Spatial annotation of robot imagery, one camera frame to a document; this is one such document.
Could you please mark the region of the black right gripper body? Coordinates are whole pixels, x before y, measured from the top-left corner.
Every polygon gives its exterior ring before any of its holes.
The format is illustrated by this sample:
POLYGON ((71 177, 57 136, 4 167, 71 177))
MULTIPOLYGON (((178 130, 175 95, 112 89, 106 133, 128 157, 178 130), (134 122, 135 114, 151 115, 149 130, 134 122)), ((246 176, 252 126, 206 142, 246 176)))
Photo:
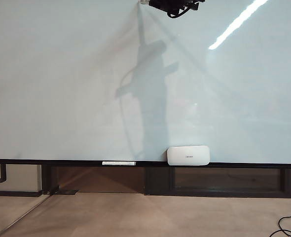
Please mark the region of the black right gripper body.
POLYGON ((205 0, 173 0, 171 1, 174 9, 185 10, 187 8, 191 10, 198 10, 199 4, 204 3, 205 0))

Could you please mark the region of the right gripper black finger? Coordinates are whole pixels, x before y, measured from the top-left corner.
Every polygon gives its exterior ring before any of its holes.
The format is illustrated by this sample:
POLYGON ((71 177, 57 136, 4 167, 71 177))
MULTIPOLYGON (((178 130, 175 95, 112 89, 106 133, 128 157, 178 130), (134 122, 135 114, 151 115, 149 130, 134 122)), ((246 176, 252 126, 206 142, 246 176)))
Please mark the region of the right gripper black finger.
POLYGON ((168 0, 150 0, 149 5, 159 10, 169 10, 170 4, 168 0))

